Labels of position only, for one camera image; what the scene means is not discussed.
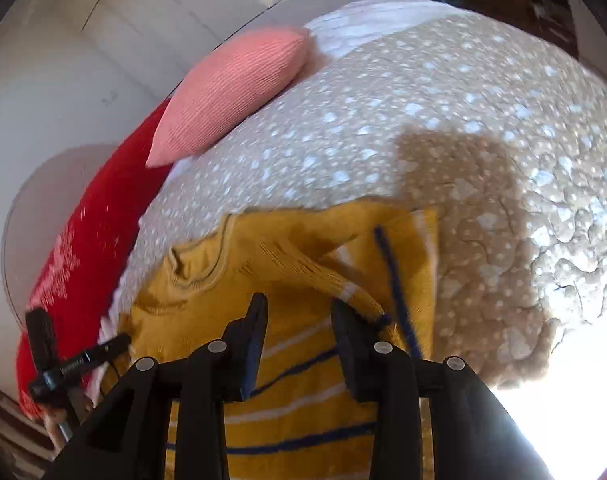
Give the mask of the yellow striped knit sweater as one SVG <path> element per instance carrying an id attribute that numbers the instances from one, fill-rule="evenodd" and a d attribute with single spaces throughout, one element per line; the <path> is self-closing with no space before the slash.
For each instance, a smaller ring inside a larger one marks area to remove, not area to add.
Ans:
<path id="1" fill-rule="evenodd" d="M 403 350 L 433 351 L 438 219 L 377 200 L 230 214 L 174 246 L 119 327 L 136 358 L 180 360 L 268 300 L 255 389 L 224 409 L 235 479 L 364 479 L 375 406 L 348 391 L 331 307 L 343 300 Z"/>

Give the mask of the red knit pillow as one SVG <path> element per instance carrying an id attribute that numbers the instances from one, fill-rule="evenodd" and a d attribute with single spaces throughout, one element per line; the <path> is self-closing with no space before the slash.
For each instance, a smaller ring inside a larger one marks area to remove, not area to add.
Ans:
<path id="1" fill-rule="evenodd" d="M 168 104 L 161 102 L 98 170 L 31 291 L 28 308 L 48 311 L 62 360 L 96 344 L 138 237 L 139 220 L 169 174 L 168 166 L 145 166 Z"/>

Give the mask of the beige heart-pattern blanket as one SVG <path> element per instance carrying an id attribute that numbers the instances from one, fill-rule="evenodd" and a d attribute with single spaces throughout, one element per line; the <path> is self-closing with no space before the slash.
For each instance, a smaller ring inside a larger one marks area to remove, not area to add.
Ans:
<path id="1" fill-rule="evenodd" d="M 607 84 L 462 14 L 358 47 L 249 117 L 145 212 L 118 330 L 174 246 L 230 214 L 377 200 L 438 219 L 433 351 L 490 387 L 607 361 Z"/>

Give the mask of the pink ribbed cushion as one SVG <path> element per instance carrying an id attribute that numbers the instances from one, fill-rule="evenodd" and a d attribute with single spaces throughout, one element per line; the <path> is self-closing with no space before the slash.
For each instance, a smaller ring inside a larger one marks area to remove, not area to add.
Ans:
<path id="1" fill-rule="evenodd" d="M 221 44 L 174 91 L 146 166 L 207 151 L 284 90 L 304 67 L 310 48 L 310 32 L 303 27 L 254 29 Z"/>

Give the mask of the white pink bed sheet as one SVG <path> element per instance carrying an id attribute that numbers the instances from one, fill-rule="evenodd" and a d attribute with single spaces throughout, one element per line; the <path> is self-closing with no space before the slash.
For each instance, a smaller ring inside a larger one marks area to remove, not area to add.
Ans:
<path id="1" fill-rule="evenodd" d="M 466 13 L 431 0 L 358 0 L 313 18 L 305 28 L 312 39 L 311 58 L 327 62 L 395 32 Z"/>

